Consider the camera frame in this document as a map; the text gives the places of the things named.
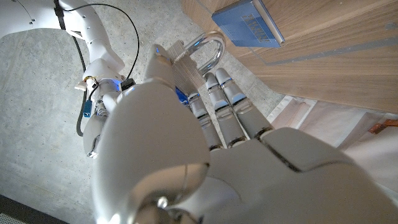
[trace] cable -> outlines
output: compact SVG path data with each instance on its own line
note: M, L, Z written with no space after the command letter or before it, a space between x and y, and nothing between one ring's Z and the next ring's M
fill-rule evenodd
M75 42L77 51L79 52L81 66L83 66L83 72L85 72L86 65L85 65L85 61L83 59L83 55L81 54L79 43L77 42L76 37L72 36L72 38L73 38L73 41ZM87 98L87 90L83 94L83 102L81 103L80 113L79 113L79 117L77 118L77 123L76 123L76 132L77 132L77 135L79 135L80 137L83 137L83 132L81 131L81 119L83 118L83 109L85 107L86 98Z
M137 55L136 55L136 59L134 60L133 65L132 65L132 67L131 67L131 69L130 69L129 75L127 76L127 78L130 78L132 69L133 69L134 66L136 65L136 62L137 62L137 59L138 59L138 53L139 53L139 37L138 37L138 32L137 32L136 25L134 25L133 21L131 20L131 18L129 17L129 15L127 15L127 13L125 13L125 12L124 12L123 10L121 10L120 8L118 8L118 7L116 7L116 6L111 6L111 5L109 5L109 4L102 4L102 3L85 4L85 5L83 5L83 6L79 6L79 7L74 8L74 9L67 9L67 10L64 9L64 10L67 11L67 12L72 12L72 11L75 11L75 10L78 10L78 9L81 9L81 8L87 7L87 6L108 6L108 7L111 7L111 8L114 8L114 9L117 9L117 10L123 12L123 14L126 15L127 18L129 18L129 20L130 20L132 26L134 27L134 30L136 31L136 35L137 35Z
M100 84L97 83L97 86L94 87L93 91L91 91L91 93L90 93L90 95L89 95L89 97L88 97L88 100L91 100L91 96L93 96L94 91L95 91L99 86L100 86Z

